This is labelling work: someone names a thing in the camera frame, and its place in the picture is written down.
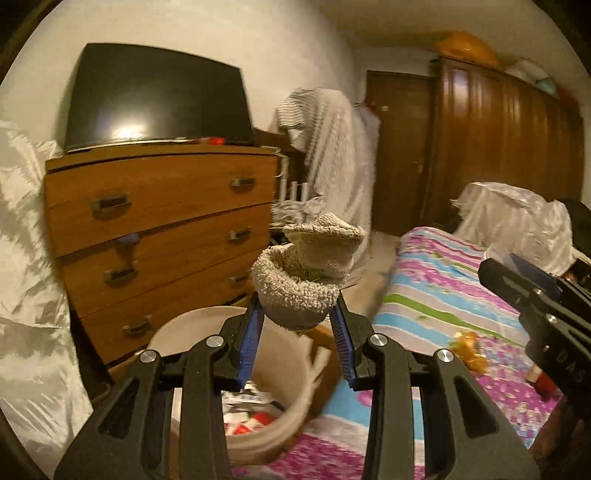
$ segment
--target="black monitor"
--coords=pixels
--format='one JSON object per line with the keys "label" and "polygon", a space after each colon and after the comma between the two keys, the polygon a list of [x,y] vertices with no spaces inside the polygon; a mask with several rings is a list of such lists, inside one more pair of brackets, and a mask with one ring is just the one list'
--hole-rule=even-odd
{"label": "black monitor", "polygon": [[67,152],[206,137],[254,144],[239,68],[164,48],[86,45],[70,103]]}

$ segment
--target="wooden wardrobe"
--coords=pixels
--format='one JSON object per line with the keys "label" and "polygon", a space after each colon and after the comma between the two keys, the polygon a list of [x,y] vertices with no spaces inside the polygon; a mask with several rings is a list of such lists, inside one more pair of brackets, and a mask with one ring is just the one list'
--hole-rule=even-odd
{"label": "wooden wardrobe", "polygon": [[558,99],[498,70],[441,57],[433,142],[419,223],[442,225],[472,181],[580,200],[583,120]]}

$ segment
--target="terry cloth towel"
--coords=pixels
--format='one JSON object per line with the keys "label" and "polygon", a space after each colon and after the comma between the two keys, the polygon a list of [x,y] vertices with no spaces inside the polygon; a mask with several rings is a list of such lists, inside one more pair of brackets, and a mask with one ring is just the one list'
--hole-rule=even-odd
{"label": "terry cloth towel", "polygon": [[335,305],[366,232],[325,213],[283,228],[292,242],[264,250],[252,276],[267,316],[289,330],[318,325]]}

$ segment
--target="colorful bedspread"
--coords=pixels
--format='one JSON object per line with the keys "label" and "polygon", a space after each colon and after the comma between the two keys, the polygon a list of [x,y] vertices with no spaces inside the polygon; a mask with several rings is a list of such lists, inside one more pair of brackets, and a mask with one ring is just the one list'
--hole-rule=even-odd
{"label": "colorful bedspread", "polygon": [[[523,350],[527,334],[517,312],[480,285],[478,266],[483,253],[483,248],[433,228],[407,233],[374,329],[409,350],[428,354],[448,346],[460,329],[476,331],[489,360],[487,374],[478,381],[529,447],[556,402],[542,402],[524,381],[531,366]],[[307,426],[297,444],[257,473],[289,480],[358,480],[371,397],[371,392],[354,393],[341,381],[323,415]],[[423,418],[415,388],[413,407],[415,478],[422,478]]]}

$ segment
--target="white plastic cover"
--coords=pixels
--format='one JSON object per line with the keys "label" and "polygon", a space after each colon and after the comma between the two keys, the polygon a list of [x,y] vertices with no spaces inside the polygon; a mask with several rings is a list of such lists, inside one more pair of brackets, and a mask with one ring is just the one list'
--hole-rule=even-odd
{"label": "white plastic cover", "polygon": [[462,223],[455,235],[473,244],[495,244],[547,273],[562,275],[574,263],[566,207],[504,183],[470,183],[453,204]]}
{"label": "white plastic cover", "polygon": [[0,121],[0,407],[51,478],[92,412],[44,232],[44,165],[55,147]]}

